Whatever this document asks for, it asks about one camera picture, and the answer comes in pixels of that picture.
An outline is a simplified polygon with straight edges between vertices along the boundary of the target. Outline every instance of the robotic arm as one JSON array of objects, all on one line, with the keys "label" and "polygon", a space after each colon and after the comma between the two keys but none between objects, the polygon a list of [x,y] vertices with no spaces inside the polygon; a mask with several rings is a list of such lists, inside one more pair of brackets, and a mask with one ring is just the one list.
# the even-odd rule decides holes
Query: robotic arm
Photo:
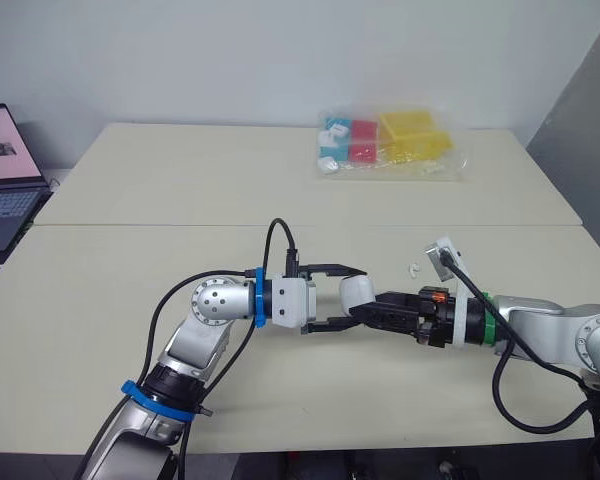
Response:
[{"label": "robotic arm", "polygon": [[[467,275],[449,239],[429,246],[427,254],[442,281]],[[312,276],[318,273],[345,277],[340,282],[344,316],[316,321]],[[339,264],[301,266],[291,245],[284,276],[268,280],[264,270],[257,268],[246,271],[245,277],[238,281],[232,276],[212,275],[196,286],[187,317],[154,368],[141,376],[141,382],[129,380],[123,385],[126,396],[120,408],[112,412],[110,425],[106,422],[99,432],[76,478],[172,479],[178,459],[170,447],[181,440],[186,446],[187,426],[196,414],[212,415],[202,402],[217,380],[211,387],[207,383],[229,342],[231,327],[250,318],[258,327],[270,319],[275,325],[301,328],[307,334],[363,324],[411,335],[424,345],[495,345],[505,362],[510,354],[528,359],[520,346],[505,348],[507,341],[513,342],[513,330],[544,362],[582,368],[587,408],[594,421],[600,422],[600,305],[565,309],[544,300],[497,296],[491,300],[493,315],[485,308],[484,298],[469,298],[468,285],[460,281],[455,297],[438,287],[424,287],[418,294],[386,292],[376,296],[365,272]],[[594,445],[600,450],[600,434]]]}]

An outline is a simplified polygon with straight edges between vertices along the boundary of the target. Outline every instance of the red block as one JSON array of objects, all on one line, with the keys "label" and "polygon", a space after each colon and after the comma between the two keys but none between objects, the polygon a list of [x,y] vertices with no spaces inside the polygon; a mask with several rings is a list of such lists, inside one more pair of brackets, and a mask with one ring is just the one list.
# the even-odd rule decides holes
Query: red block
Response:
[{"label": "red block", "polygon": [[363,142],[364,140],[376,141],[376,122],[367,122],[364,120],[354,120],[351,122],[351,140],[355,143],[356,140]]},{"label": "red block", "polygon": [[377,127],[376,122],[364,120],[354,120],[351,123],[350,162],[375,163]]}]

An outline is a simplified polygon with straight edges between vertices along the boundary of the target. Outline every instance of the white table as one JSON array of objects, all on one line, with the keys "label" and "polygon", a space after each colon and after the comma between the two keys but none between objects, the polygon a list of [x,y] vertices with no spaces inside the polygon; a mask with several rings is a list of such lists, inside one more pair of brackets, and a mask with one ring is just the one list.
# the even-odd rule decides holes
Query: white table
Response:
[{"label": "white table", "polygon": [[[492,293],[600,303],[600,249],[580,226],[293,230],[303,262],[364,268],[378,292],[438,284],[423,246],[449,233],[475,281]],[[195,272],[258,265],[264,233],[248,226],[32,228],[0,272],[0,451],[83,452],[120,398],[122,382],[137,375],[162,294]],[[270,271],[281,268],[285,248],[276,235]],[[415,280],[407,273],[413,262],[422,267]],[[319,316],[337,314],[337,280],[316,279]],[[184,317],[190,293],[165,309],[156,352]],[[225,360],[245,328],[234,327]],[[475,445],[590,435],[587,415],[551,436],[509,425],[491,400],[496,360],[488,349],[424,347],[364,327],[310,336],[268,327],[209,397],[205,406],[215,415],[196,419],[190,450]],[[535,365],[512,361],[508,369],[505,402],[528,422],[553,422],[582,400],[571,382]]]},{"label": "white table", "polygon": [[337,181],[313,128],[112,124],[38,225],[580,225],[511,132],[467,134],[462,182]]}]

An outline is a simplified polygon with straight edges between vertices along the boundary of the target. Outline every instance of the cable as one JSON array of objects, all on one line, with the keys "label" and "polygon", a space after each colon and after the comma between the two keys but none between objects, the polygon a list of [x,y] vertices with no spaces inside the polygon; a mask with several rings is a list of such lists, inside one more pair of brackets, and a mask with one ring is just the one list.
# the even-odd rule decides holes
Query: cable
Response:
[{"label": "cable", "polygon": [[142,365],[142,371],[140,372],[140,375],[138,376],[138,380],[136,380],[136,385],[140,385],[144,381],[145,377],[147,376],[147,373],[149,373],[149,367],[151,366],[151,355],[153,354],[153,340],[154,340],[155,334],[156,334],[156,326],[158,325],[158,317],[160,316],[160,312],[162,312],[162,309],[164,308],[165,304],[182,287],[184,287],[192,282],[195,282],[196,280],[200,280],[205,277],[214,277],[216,275],[244,276],[244,272],[238,272],[235,270],[211,270],[209,272],[198,273],[196,275],[192,275],[191,277],[185,278],[180,283],[174,285],[173,287],[171,287],[171,290],[169,290],[164,295],[164,297],[162,297],[162,299],[156,306],[156,309],[154,310],[153,315],[151,317],[151,323],[149,324],[149,335],[147,338],[147,350],[146,350],[145,356],[144,356],[144,363]]},{"label": "cable", "polygon": [[[192,282],[195,282],[196,280],[200,280],[200,279],[205,278],[205,277],[212,277],[212,276],[216,276],[216,275],[236,275],[236,276],[242,276],[242,275],[244,275],[244,272],[238,272],[238,271],[235,271],[235,270],[212,270],[212,271],[209,271],[209,272],[198,273],[196,275],[192,275],[191,277],[185,278],[180,283],[178,283],[177,285],[173,286],[164,295],[164,297],[162,297],[162,299],[160,300],[160,302],[156,306],[156,308],[155,308],[155,310],[153,312],[153,315],[151,317],[151,322],[149,324],[149,334],[148,334],[148,337],[147,337],[147,349],[146,349],[146,352],[145,352],[144,363],[142,365],[142,370],[140,372],[140,375],[138,375],[138,380],[136,380],[136,385],[142,384],[142,382],[144,381],[145,377],[147,376],[147,373],[149,372],[149,367],[151,366],[151,356],[153,354],[153,342],[154,342],[154,339],[155,339],[156,327],[158,325],[158,318],[160,317],[160,312],[162,312],[162,309],[164,308],[165,304],[182,287],[184,287],[184,286],[186,286],[186,285],[188,285],[188,284],[190,284]],[[74,474],[74,477],[73,477],[74,480],[79,480],[81,478],[82,474],[84,473],[85,468],[87,467],[87,464],[89,463],[89,460],[91,460],[91,456],[93,455],[94,450],[96,449],[96,447],[100,443],[100,440],[102,440],[102,437],[104,436],[105,432],[109,428],[111,422],[118,415],[118,413],[120,412],[120,410],[122,409],[122,407],[124,406],[124,404],[126,403],[126,401],[128,399],[129,399],[129,396],[125,395],[122,398],[122,400],[120,400],[118,402],[118,404],[114,407],[114,409],[111,411],[111,413],[109,414],[109,416],[106,418],[106,420],[104,421],[104,423],[100,427],[100,430],[98,430],[98,433],[96,433],[96,435],[93,438],[91,444],[89,445],[89,448],[87,449],[87,451],[85,452],[84,456],[82,457],[82,460],[80,460],[78,468],[76,469],[76,473]]]},{"label": "cable", "polygon": [[[284,220],[282,220],[281,218],[275,218],[269,225],[269,230],[267,231],[267,237],[265,240],[264,258],[262,260],[263,277],[266,277],[267,265],[269,262],[269,249],[271,246],[271,237],[273,235],[273,230],[276,225],[280,225],[284,229],[284,232],[287,236],[287,241],[289,243],[289,249],[295,250],[295,248],[296,248],[295,240],[293,238],[293,235],[291,234],[291,229],[289,228],[289,225],[287,225],[287,223]],[[160,302],[158,303],[158,305],[156,306],[156,308],[153,312],[153,315],[151,317],[151,322],[149,324],[149,334],[147,337],[147,348],[146,348],[146,352],[145,352],[144,363],[142,365],[142,370],[140,372],[140,375],[138,375],[138,379],[136,380],[137,385],[142,384],[142,382],[146,378],[147,374],[149,373],[149,367],[151,366],[151,357],[153,354],[153,343],[154,343],[154,339],[155,339],[155,332],[156,332],[156,327],[158,324],[158,318],[159,318],[160,312],[162,312],[162,309],[164,308],[165,304],[182,287],[184,287],[192,282],[195,282],[196,280],[200,280],[201,278],[211,277],[211,276],[216,276],[216,275],[244,276],[244,272],[238,272],[238,271],[233,271],[233,270],[212,270],[209,272],[199,273],[197,275],[193,275],[191,277],[185,278],[180,283],[173,286],[164,295],[164,297],[162,297],[162,299],[160,300]],[[247,334],[245,335],[245,337],[242,340],[242,343],[240,344],[238,349],[234,352],[234,354],[231,356],[231,358],[229,359],[227,364],[224,366],[224,368],[220,371],[220,373],[218,373],[218,375],[216,375],[216,377],[211,382],[211,384],[205,389],[204,393],[202,394],[202,396],[200,398],[199,403],[202,403],[202,401],[216,388],[216,386],[218,385],[220,380],[222,380],[222,378],[226,375],[226,373],[229,371],[229,369],[233,366],[233,364],[236,362],[236,360],[238,359],[240,354],[246,348],[247,343],[251,339],[251,336],[253,335],[254,330],[255,330],[255,319],[252,320],[251,325],[249,326],[249,330],[247,331]],[[124,404],[126,403],[126,401],[128,399],[129,399],[129,396],[126,395],[125,397],[123,397],[122,400],[120,400],[120,402],[118,402],[118,404],[111,411],[111,413],[109,414],[107,419],[104,421],[104,423],[100,427],[100,430],[98,430],[98,433],[96,434],[93,441],[91,442],[91,445],[89,445],[89,449],[87,450],[85,455],[82,457],[82,460],[80,461],[78,469],[76,470],[76,473],[74,475],[75,480],[80,479],[80,477],[84,473],[84,470],[85,470],[89,460],[91,459],[91,456],[93,455],[95,448],[100,443],[102,436],[105,434],[105,432],[109,428],[109,425],[114,420],[114,418],[118,415],[118,413],[120,412],[120,410],[122,409],[122,407],[124,406]],[[185,474],[185,472],[184,472],[184,465],[185,465],[184,464],[184,456],[186,454],[186,447],[187,447],[190,430],[191,430],[191,424],[189,422],[189,423],[185,424],[182,442],[180,444],[180,455],[181,455],[182,459],[180,459],[180,458],[178,459],[178,478],[179,479],[184,479],[184,474]]]},{"label": "cable", "polygon": [[[267,230],[267,237],[264,241],[264,255],[262,258],[262,277],[263,278],[266,278],[266,276],[267,276],[267,266],[269,264],[269,250],[271,248],[271,237],[273,236],[273,230],[275,229],[276,225],[280,225],[284,229],[284,232],[287,236],[287,242],[289,243],[289,249],[295,250],[295,248],[296,248],[296,242],[293,238],[293,235],[291,234],[291,229],[289,228],[289,225],[287,225],[287,222],[285,222],[281,218],[274,218],[271,221],[271,223],[269,224],[269,229]],[[205,398],[207,398],[207,396],[213,391],[213,389],[216,388],[218,383],[220,383],[220,380],[222,380],[222,378],[227,374],[227,372],[229,371],[231,366],[235,363],[235,361],[238,359],[238,357],[240,356],[242,351],[246,348],[247,343],[249,343],[249,340],[251,340],[251,336],[253,335],[255,328],[256,328],[256,322],[254,319],[251,321],[249,330],[247,331],[247,334],[245,335],[245,337],[242,340],[242,343],[240,344],[238,349],[231,356],[231,358],[229,359],[227,364],[224,366],[224,368],[220,371],[220,373],[218,373],[218,375],[216,375],[216,377],[213,379],[211,384],[209,384],[209,386],[205,389],[205,392],[202,394],[202,398],[200,399],[200,403],[202,403],[202,401]]]},{"label": "cable", "polygon": [[496,408],[498,409],[500,414],[509,423],[519,428],[520,430],[535,434],[556,433],[572,425],[578,418],[582,416],[584,412],[587,411],[587,401],[582,402],[569,415],[567,415],[564,419],[560,420],[559,422],[553,425],[546,425],[541,427],[527,425],[521,422],[520,420],[516,419],[507,411],[504,404],[502,403],[502,398],[500,396],[500,379],[502,377],[504,367],[507,365],[507,362],[509,361],[509,358],[511,357],[511,354],[513,353],[516,344],[520,346],[520,348],[529,356],[529,358],[531,358],[536,364],[538,364],[545,370],[570,378],[571,380],[574,380],[576,383],[578,383],[578,385],[581,388],[585,388],[584,380],[575,375],[574,373],[570,372],[569,370],[556,367],[555,365],[551,365],[550,363],[547,363],[544,360],[542,360],[533,351],[533,349],[517,334],[513,327],[509,325],[509,323],[500,314],[498,309],[489,301],[489,299],[482,293],[482,291],[478,287],[476,287],[476,285],[471,281],[471,279],[462,270],[460,270],[460,268],[458,268],[458,266],[453,260],[453,257],[448,251],[442,250],[440,252],[440,262],[442,263],[442,265],[451,270],[456,275],[456,277],[458,277],[460,281],[467,286],[471,293],[480,301],[480,303],[482,303],[483,307],[489,313],[491,313],[491,315],[493,315],[498,325],[502,327],[509,335],[507,346],[505,348],[505,351],[502,353],[502,357],[500,358],[500,361],[498,362],[495,371],[493,372],[493,378],[491,381],[491,392],[493,394],[493,401],[496,404]]},{"label": "cable", "polygon": [[98,433],[96,433],[96,436],[93,437],[93,440],[91,441],[91,444],[89,445],[89,448],[87,449],[85,454],[82,456],[82,459],[80,459],[80,463],[78,464],[76,473],[73,474],[74,480],[80,480],[82,478],[84,469],[87,468],[87,464],[89,463],[89,460],[91,460],[91,456],[93,455],[93,452],[95,451],[96,447],[100,443],[100,440],[102,440],[102,436],[108,430],[109,425],[111,424],[111,422],[113,422],[113,419],[118,416],[118,413],[120,413],[120,410],[122,410],[122,407],[124,407],[124,405],[125,405],[125,403],[127,403],[128,399],[129,399],[129,395],[125,395],[122,398],[122,400],[120,400],[116,404],[116,406],[113,407],[113,410],[111,410],[111,413],[109,414],[109,416],[106,418],[106,420],[100,427],[100,430],[98,430]]},{"label": "cable", "polygon": [[507,322],[504,319],[504,317],[500,315],[498,309],[489,301],[487,297],[484,296],[484,294],[480,291],[478,287],[476,287],[476,285],[471,281],[471,279],[469,279],[469,277],[467,277],[467,275],[465,275],[465,273],[458,268],[458,266],[453,261],[453,257],[449,252],[442,250],[440,252],[440,261],[442,265],[451,270],[460,279],[460,281],[467,286],[467,288],[471,291],[473,296],[476,297],[480,301],[480,303],[482,303],[483,307],[486,310],[488,310],[491,315],[493,315],[496,322],[498,323],[498,326],[506,330],[509,336],[529,356],[529,358],[531,358],[531,360],[533,360],[545,370],[549,370],[552,373],[557,373],[558,375],[568,377],[571,380],[575,381],[581,388],[586,388],[584,380],[575,373],[570,372],[569,370],[565,370],[564,368],[556,367],[555,365],[551,365],[550,363],[547,363],[544,360],[542,360],[538,356],[538,354],[536,354],[536,352],[534,352],[533,349],[527,344],[527,342],[525,342],[520,337],[520,335],[518,335],[518,333],[511,327],[511,325],[509,325],[509,322]]},{"label": "cable", "polygon": [[595,473],[594,473],[593,467],[594,467],[594,460],[596,458],[598,458],[598,455],[600,455],[600,431],[597,433],[597,435],[593,439],[593,442],[591,442],[591,445],[589,445],[589,448],[587,449],[587,457],[586,457],[586,463],[585,463],[585,471],[586,471],[586,475],[587,475],[587,480],[595,479]]},{"label": "cable", "polygon": [[[591,420],[593,421],[593,436],[597,437],[600,433],[600,418],[592,416]],[[600,448],[596,451],[595,455],[598,466],[600,467]]]},{"label": "cable", "polygon": [[500,396],[500,379],[502,377],[502,373],[504,372],[504,367],[506,366],[513,349],[515,348],[515,343],[512,340],[507,340],[507,347],[500,357],[500,361],[496,366],[495,371],[493,372],[493,379],[491,381],[491,393],[493,394],[493,401],[496,404],[496,408],[500,412],[500,414],[507,419],[509,423],[513,426],[529,433],[535,433],[538,435],[547,435],[550,433],[556,433],[564,430],[565,428],[573,425],[573,423],[578,420],[582,416],[583,413],[587,411],[588,402],[584,401],[580,405],[578,405],[569,415],[567,415],[564,419],[560,420],[553,425],[546,426],[533,426],[527,425],[526,423],[521,422],[513,415],[509,413],[509,411],[505,408],[502,403],[502,398]]},{"label": "cable", "polygon": [[231,358],[229,359],[227,364],[224,366],[224,368],[222,370],[220,370],[220,373],[218,373],[218,375],[216,375],[216,377],[209,384],[209,386],[207,388],[205,388],[205,391],[200,398],[200,403],[202,403],[204,401],[204,399],[209,396],[209,394],[216,388],[218,383],[220,383],[220,380],[222,380],[222,378],[227,374],[227,372],[232,367],[232,365],[236,362],[236,360],[238,359],[238,357],[240,356],[242,351],[247,346],[247,343],[249,343],[249,340],[251,339],[251,335],[253,335],[253,331],[255,330],[255,328],[256,328],[256,321],[252,320],[251,325],[249,325],[249,330],[247,331],[247,334],[244,336],[244,339],[242,339],[242,343],[240,343],[240,346],[235,351],[235,353],[231,356]]},{"label": "cable", "polygon": [[178,480],[185,480],[185,465],[187,459],[187,444],[189,443],[189,435],[191,434],[191,422],[184,424],[182,430],[182,440],[180,440],[180,453],[178,454]]}]

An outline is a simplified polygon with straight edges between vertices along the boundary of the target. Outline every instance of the blue block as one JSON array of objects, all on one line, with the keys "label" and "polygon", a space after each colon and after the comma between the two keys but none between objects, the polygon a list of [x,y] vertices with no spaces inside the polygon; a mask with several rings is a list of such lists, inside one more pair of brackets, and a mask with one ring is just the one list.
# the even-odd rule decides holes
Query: blue block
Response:
[{"label": "blue block", "polygon": [[333,157],[336,162],[346,162],[349,158],[349,146],[344,147],[320,147],[321,157]]},{"label": "blue block", "polygon": [[347,127],[349,132],[342,137],[336,137],[334,140],[338,144],[337,147],[321,147],[321,157],[333,157],[337,162],[346,162],[349,159],[349,144],[351,143],[351,125],[352,121],[349,118],[330,117],[325,119],[324,130],[329,130],[334,125],[342,125]]}]

